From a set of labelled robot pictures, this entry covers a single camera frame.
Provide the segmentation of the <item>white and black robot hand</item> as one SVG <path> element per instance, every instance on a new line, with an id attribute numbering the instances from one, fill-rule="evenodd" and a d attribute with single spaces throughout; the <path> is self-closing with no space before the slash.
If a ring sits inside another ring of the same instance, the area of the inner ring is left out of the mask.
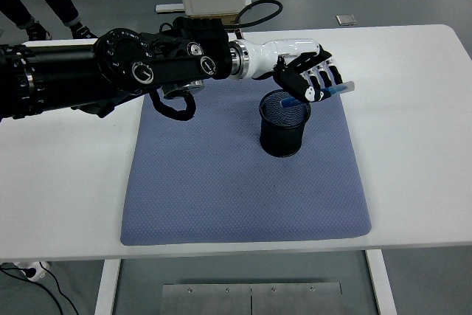
<path id="1" fill-rule="evenodd" d="M 331 53 L 313 39 L 275 40 L 247 44 L 249 61 L 244 78 L 274 82 L 303 103 L 330 97 L 330 88 L 343 83 Z"/>

